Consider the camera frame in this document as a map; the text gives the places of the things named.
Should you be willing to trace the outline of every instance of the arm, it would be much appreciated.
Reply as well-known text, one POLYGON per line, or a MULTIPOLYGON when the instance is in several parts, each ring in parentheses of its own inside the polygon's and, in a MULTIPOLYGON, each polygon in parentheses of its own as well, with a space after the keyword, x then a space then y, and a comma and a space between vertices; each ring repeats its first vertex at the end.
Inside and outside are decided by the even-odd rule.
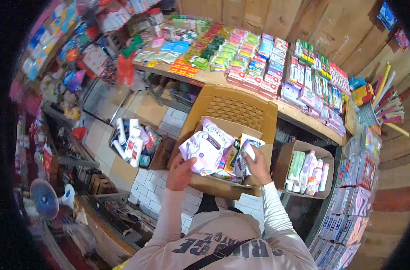
POLYGON ((196 158, 184 162, 183 156, 178 156, 172 162, 167 177, 167 184, 161 199, 161 208, 157 225, 152 238, 126 264, 125 269, 144 269, 151 257, 163 249, 168 243, 181 239, 181 203, 183 190, 190 183, 196 158))
POLYGON ((293 229, 292 222, 281 204, 277 189, 268 173, 264 154, 256 147, 252 148, 256 160, 253 161, 249 155, 244 157, 252 175, 263 185, 261 187, 265 225, 263 239, 273 248, 279 248, 295 256, 304 268, 317 269, 309 250, 293 229))

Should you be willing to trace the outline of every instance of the man's right hand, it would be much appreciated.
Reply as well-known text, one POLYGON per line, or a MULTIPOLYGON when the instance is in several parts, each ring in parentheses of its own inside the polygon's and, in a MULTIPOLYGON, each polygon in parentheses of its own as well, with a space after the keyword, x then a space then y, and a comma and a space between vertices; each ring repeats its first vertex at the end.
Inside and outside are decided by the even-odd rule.
POLYGON ((252 145, 253 152, 255 153, 256 160, 253 160, 249 154, 244 153, 243 156, 245 161, 249 166, 249 170, 254 177, 259 179, 260 183, 265 186, 272 182, 271 176, 269 175, 269 169, 266 165, 265 155, 256 147, 252 145))

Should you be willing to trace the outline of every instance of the wooden counter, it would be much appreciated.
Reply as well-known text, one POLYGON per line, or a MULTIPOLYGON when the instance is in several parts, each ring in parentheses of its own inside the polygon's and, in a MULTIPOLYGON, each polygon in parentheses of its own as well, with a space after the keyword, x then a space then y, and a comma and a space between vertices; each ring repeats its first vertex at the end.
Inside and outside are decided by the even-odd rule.
MULTIPOLYGON (((144 51, 160 51, 160 47, 158 48, 151 48, 151 45, 148 44, 144 49, 144 51)), ((180 55, 178 59, 183 59, 184 55, 180 55)), ((143 63, 133 61, 133 66, 142 71, 148 71, 151 73, 159 74, 162 76, 166 76, 169 78, 177 79, 182 82, 196 84, 199 86, 203 86, 205 83, 215 84, 218 86, 224 86, 229 88, 235 88, 240 91, 246 91, 252 95, 258 96, 262 99, 265 99, 259 94, 253 93, 247 89, 236 87, 234 85, 228 84, 226 82, 226 78, 222 72, 211 72, 209 68, 207 70, 199 70, 194 78, 188 78, 186 76, 182 76, 179 74, 169 72, 169 64, 157 64, 154 67, 147 67, 143 63)), ((346 142, 346 137, 342 137, 338 135, 335 131, 330 129, 329 127, 325 126, 321 122, 317 121, 315 118, 306 115, 299 109, 292 107, 280 100, 274 99, 272 102, 278 105, 278 117, 288 121, 302 129, 311 132, 318 136, 319 138, 325 140, 328 143, 337 144, 337 145, 344 145, 346 142)))

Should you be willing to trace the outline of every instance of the light gray long-sleeve shirt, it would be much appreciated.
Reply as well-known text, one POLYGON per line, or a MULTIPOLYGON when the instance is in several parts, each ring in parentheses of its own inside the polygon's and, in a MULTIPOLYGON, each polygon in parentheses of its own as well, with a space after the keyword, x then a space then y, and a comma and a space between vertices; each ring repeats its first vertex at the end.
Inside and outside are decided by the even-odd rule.
POLYGON ((183 193, 165 189, 152 239, 129 259, 125 270, 184 269, 215 250, 250 240, 233 254, 203 269, 317 269, 295 232, 273 182, 261 188, 264 235, 251 215, 233 211, 199 213, 181 234, 183 193))

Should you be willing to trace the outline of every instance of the plastic packet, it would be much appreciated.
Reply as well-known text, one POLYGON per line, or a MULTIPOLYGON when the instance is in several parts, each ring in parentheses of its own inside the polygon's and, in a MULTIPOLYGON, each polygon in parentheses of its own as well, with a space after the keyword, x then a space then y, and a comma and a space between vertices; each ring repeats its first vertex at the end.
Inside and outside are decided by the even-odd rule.
POLYGON ((184 160, 192 157, 197 162, 192 166, 192 171, 201 176, 207 176, 217 171, 225 148, 234 143, 234 138, 221 130, 209 119, 205 119, 203 130, 196 132, 179 146, 184 160))

